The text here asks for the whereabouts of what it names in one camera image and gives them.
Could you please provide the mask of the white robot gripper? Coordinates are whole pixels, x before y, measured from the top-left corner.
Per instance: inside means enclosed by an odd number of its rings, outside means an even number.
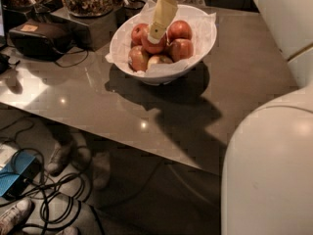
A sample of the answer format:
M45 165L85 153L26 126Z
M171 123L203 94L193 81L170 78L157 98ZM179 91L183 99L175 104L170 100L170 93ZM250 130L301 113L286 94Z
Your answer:
M176 16L178 10L177 0L157 0L153 21L149 26L148 40L158 44L166 34L167 28Z

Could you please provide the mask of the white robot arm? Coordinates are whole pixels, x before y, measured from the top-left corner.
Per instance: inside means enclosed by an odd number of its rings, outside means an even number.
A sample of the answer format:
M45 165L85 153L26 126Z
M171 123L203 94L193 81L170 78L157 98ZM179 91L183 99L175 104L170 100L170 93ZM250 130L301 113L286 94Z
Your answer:
M248 114L230 139L220 215L188 235L313 235L313 0L253 0L297 88Z

